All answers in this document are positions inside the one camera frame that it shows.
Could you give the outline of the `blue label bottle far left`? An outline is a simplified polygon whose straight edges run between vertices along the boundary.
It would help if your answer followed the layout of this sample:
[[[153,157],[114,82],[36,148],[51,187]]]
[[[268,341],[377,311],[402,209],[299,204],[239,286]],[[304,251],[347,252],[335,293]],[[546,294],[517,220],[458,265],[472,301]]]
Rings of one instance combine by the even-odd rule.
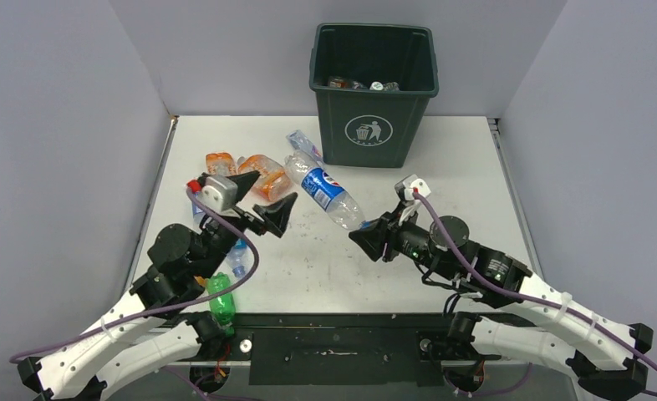
[[[207,220],[207,216],[205,212],[202,209],[200,209],[195,203],[191,203],[191,213],[192,213],[194,226],[201,229],[202,225]]]

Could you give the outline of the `dark green plastic trash bin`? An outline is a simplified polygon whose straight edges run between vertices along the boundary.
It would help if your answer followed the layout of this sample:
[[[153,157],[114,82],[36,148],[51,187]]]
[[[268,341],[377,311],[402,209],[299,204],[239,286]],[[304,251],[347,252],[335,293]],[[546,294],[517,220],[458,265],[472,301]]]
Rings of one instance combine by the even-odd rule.
[[[336,89],[330,76],[397,82],[400,91]],[[432,32],[425,27],[322,23],[309,65],[323,159],[330,165],[400,168],[439,93]]]

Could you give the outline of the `crushed orange bottle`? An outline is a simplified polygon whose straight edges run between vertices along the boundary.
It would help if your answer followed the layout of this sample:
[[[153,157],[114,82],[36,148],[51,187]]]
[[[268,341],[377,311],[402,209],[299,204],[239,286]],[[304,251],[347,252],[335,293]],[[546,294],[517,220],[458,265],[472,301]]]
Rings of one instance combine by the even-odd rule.
[[[250,171],[260,173],[252,189],[267,201],[278,201],[293,184],[284,168],[266,155],[240,157],[237,163],[237,171],[241,174]]]
[[[237,163],[227,152],[210,153],[206,155],[206,172],[209,175],[236,175]]]

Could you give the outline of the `bottles inside bin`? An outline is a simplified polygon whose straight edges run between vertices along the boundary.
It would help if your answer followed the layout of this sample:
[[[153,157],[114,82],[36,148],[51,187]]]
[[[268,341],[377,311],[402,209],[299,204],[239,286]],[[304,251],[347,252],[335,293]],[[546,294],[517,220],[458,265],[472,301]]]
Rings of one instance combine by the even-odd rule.
[[[330,76],[327,80],[327,86],[336,89],[355,89],[355,90],[373,90],[373,91],[400,91],[397,82],[381,83],[374,81],[371,84],[364,84],[355,79],[346,79],[339,76]]]

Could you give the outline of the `crushed clear bottle white cap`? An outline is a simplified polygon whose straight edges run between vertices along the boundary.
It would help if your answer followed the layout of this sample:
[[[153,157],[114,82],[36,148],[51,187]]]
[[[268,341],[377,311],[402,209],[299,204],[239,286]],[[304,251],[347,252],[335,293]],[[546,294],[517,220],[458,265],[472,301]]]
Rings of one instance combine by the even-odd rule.
[[[318,147],[301,130],[293,131],[286,138],[294,150],[300,150],[310,155],[319,164],[323,163],[323,156]]]

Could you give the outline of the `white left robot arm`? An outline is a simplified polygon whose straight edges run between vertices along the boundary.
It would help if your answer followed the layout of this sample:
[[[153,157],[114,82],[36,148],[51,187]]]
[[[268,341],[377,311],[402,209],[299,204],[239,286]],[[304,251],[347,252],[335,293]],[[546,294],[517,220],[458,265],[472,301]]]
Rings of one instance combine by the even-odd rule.
[[[211,295],[213,277],[237,241],[249,233],[282,236],[296,193],[245,211],[239,202],[258,180],[256,171],[229,177],[201,175],[186,184],[189,200],[206,215],[193,230],[165,226],[147,254],[150,266],[118,302],[76,338],[17,354],[11,361],[38,400],[106,400],[164,366],[222,351],[226,327],[191,306]]]

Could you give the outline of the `crushed orange bottle far left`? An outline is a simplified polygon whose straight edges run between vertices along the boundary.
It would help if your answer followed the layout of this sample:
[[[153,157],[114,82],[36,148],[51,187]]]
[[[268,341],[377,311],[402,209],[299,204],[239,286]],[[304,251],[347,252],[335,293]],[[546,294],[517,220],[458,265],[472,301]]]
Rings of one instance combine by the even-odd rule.
[[[236,175],[237,163],[227,152],[210,153],[206,155],[206,172],[209,175]]]

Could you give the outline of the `green plastic bottle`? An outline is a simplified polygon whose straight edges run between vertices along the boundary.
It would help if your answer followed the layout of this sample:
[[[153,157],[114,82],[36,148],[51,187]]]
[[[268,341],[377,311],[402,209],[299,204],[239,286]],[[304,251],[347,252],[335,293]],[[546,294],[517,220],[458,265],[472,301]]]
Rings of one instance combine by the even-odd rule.
[[[230,277],[223,272],[219,272],[206,280],[206,292],[212,295],[229,288],[231,284]],[[232,324],[237,312],[233,295],[228,292],[219,297],[214,297],[209,301],[209,307],[213,317],[224,330],[226,336],[232,337],[235,334]]]

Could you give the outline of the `aluminium rail frame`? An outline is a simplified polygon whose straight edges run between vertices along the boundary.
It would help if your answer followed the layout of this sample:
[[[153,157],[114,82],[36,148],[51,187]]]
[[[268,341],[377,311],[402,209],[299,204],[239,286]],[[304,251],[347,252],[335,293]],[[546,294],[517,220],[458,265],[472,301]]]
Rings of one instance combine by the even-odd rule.
[[[507,257],[505,263],[509,272],[524,275],[517,280],[513,291],[528,299],[505,297],[507,304],[494,309],[521,317],[535,326],[514,327],[482,320],[476,325],[474,347],[479,353],[534,363],[574,378],[576,372],[572,364],[579,355],[575,347],[585,325],[568,314],[559,313],[562,293],[542,279],[542,269],[520,207],[500,132],[492,131],[491,139],[494,150],[487,166],[494,170],[499,164],[500,173],[491,180],[497,188],[489,192],[496,199],[482,202],[487,213],[482,218],[477,238]]]

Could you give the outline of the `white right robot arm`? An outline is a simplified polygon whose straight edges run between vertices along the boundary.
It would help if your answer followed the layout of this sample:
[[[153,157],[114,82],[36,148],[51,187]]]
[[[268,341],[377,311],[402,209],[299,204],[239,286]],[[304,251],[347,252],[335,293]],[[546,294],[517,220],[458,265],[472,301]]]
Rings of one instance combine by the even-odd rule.
[[[416,202],[349,233],[372,261],[406,256],[438,276],[440,286],[527,321],[526,327],[496,322],[473,312],[450,320],[446,343],[458,358],[501,356],[563,373],[592,395],[629,400],[646,390],[653,332],[642,323],[623,324],[575,302],[508,254],[471,240],[466,223],[434,216],[417,224]]]

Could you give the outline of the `crushed orange bottle middle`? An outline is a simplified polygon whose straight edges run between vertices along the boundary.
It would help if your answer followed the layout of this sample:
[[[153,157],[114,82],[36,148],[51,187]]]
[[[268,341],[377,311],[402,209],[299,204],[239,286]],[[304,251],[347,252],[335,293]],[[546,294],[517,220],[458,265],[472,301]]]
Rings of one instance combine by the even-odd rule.
[[[284,168],[266,155],[240,157],[237,163],[237,171],[241,174],[250,171],[260,173],[252,189],[267,201],[278,201],[293,184]]]

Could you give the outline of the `light blue water bottle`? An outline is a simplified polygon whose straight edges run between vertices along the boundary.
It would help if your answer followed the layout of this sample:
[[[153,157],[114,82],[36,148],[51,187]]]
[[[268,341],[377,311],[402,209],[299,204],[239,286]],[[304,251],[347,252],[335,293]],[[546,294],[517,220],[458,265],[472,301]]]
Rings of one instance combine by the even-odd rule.
[[[247,244],[244,240],[240,239],[227,253],[226,264],[232,271],[236,279],[241,279],[246,276],[245,253],[247,251]]]

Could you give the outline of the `Pepsi bottle blue label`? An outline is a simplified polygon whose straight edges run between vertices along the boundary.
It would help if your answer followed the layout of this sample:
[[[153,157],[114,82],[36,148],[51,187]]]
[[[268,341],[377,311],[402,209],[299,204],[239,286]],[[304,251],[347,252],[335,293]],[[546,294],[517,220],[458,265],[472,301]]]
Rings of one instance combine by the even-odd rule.
[[[347,231],[364,226],[366,220],[358,202],[309,154],[295,150],[287,155],[284,170],[333,223]]]

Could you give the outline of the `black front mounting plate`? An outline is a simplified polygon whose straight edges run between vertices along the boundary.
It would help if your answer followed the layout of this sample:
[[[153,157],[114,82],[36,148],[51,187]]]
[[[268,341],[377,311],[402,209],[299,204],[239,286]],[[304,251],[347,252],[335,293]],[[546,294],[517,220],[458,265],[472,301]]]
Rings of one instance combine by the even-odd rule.
[[[211,353],[188,359],[192,381],[247,370],[251,385],[441,385],[441,364],[467,372],[482,360],[448,337],[439,313],[249,313]]]

